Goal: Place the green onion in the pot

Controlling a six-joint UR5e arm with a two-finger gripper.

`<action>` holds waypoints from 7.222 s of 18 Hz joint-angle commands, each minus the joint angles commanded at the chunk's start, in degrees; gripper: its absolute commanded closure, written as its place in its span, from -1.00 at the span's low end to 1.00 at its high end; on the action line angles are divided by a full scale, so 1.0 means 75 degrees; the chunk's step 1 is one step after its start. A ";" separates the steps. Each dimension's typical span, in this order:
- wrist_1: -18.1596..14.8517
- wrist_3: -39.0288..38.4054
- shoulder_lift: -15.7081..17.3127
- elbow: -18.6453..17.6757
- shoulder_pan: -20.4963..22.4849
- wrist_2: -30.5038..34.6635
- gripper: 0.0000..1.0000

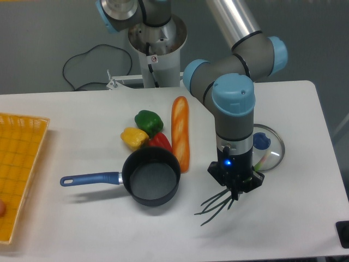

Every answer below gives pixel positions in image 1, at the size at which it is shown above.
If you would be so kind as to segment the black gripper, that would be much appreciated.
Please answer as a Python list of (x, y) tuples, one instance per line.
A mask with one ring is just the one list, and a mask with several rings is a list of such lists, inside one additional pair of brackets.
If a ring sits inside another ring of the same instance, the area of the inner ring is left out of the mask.
[(230, 192), (232, 200), (263, 184), (264, 174), (255, 171), (252, 164), (251, 141), (218, 141), (216, 162), (211, 162), (208, 172)]

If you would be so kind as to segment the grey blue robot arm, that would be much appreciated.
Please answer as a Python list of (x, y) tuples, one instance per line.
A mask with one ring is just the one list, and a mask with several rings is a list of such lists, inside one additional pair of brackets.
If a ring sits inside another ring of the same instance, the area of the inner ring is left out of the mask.
[(288, 53), (277, 37), (266, 37), (244, 1), (208, 1), (229, 48), (217, 62), (197, 59), (184, 71), (179, 52), (187, 39), (184, 22), (173, 15), (170, 1), (97, 1), (107, 29), (128, 31), (137, 51), (146, 88), (184, 84), (215, 119), (218, 161), (209, 173), (235, 201), (263, 182), (252, 165), (254, 81), (285, 67)]

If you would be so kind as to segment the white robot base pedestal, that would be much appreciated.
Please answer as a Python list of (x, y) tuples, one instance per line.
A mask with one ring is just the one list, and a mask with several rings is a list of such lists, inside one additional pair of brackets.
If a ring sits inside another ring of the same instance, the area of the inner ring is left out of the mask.
[(144, 88), (179, 86), (180, 50), (187, 30), (178, 16), (172, 15), (161, 27), (139, 23), (128, 30), (128, 39), (139, 56)]

